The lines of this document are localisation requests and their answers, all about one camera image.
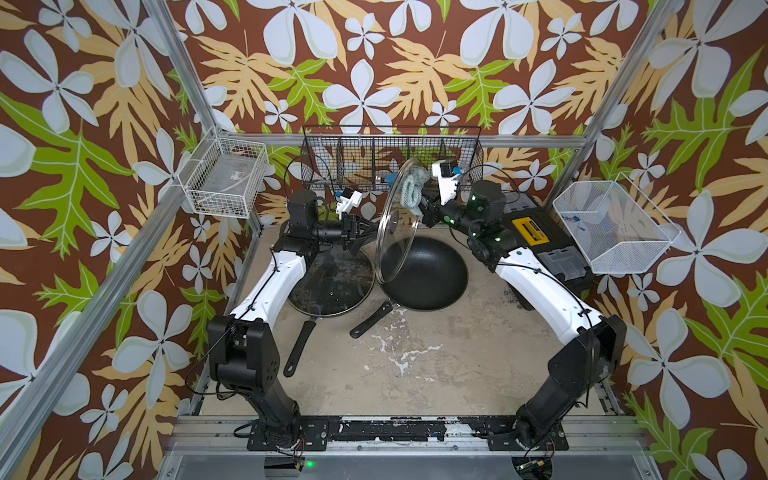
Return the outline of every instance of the white wire basket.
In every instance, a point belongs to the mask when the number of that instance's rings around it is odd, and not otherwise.
[[[629,183],[629,191],[620,180]],[[680,228],[624,175],[574,182],[553,205],[594,273],[645,273],[680,235]]]
[[[196,214],[248,218],[269,160],[266,146],[217,138],[211,142],[184,185]]]

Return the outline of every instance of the black wire basket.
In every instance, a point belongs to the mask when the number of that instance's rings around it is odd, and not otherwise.
[[[337,192],[389,191],[393,174],[410,158],[430,170],[437,161],[455,160],[462,172],[461,190],[482,178],[483,150],[480,127],[403,127],[392,134],[367,133],[373,125],[306,125],[301,149],[301,181],[305,188]]]

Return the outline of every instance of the green sponge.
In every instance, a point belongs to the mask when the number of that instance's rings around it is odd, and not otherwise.
[[[400,204],[417,217],[422,216],[419,204],[422,201],[422,188],[427,180],[429,180],[429,172],[424,167],[415,167],[402,182]]]

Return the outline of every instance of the wire mesh basket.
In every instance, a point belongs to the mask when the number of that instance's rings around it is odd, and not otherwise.
[[[248,218],[269,165],[266,146],[252,141],[216,138],[197,159],[184,185],[196,214]]]
[[[424,167],[440,160],[456,160],[469,174],[459,186],[468,190],[482,178],[483,163],[479,127],[452,129],[438,127],[398,127],[395,134],[344,134],[342,128],[308,126],[301,149],[301,180],[305,188],[331,191],[352,188],[360,192],[389,191],[387,177],[396,174],[410,158]]]
[[[553,205],[595,273],[647,272],[680,234],[624,175],[574,182]]]

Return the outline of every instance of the black frying pan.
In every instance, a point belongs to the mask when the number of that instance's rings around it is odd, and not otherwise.
[[[390,248],[382,255],[382,270],[394,268],[401,248]],[[441,240],[414,237],[406,261],[397,276],[382,283],[382,290],[390,300],[409,310],[431,312],[452,305],[467,288],[469,274],[461,254]],[[384,302],[364,322],[349,334],[359,338],[392,311],[392,302]]]

